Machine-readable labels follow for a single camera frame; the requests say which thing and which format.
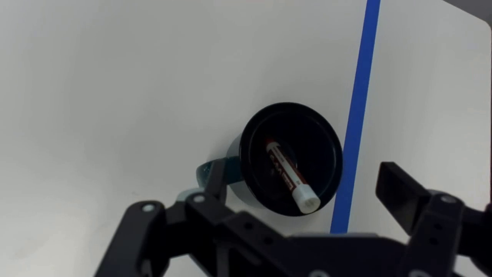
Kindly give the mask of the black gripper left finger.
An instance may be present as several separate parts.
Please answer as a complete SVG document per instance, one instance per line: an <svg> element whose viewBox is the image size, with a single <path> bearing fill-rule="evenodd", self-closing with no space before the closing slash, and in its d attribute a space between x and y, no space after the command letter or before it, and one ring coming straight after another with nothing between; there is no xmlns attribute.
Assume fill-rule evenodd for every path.
<svg viewBox="0 0 492 277"><path fill-rule="evenodd" d="M200 167L202 188L171 208L154 201L131 205L96 277L165 277L171 261L180 256L191 256L211 277L288 277L273 252L279 236L251 215L225 205L234 170L234 159Z"/></svg>

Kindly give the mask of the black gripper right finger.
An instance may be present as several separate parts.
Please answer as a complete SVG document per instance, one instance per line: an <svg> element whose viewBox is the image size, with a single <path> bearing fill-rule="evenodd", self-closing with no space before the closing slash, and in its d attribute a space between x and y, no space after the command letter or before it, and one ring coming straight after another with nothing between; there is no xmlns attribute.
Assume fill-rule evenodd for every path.
<svg viewBox="0 0 492 277"><path fill-rule="evenodd" d="M376 196L409 236L399 265L403 277L456 277L459 256L492 276L492 210L469 208L443 192L426 190L394 162L382 162Z"/></svg>

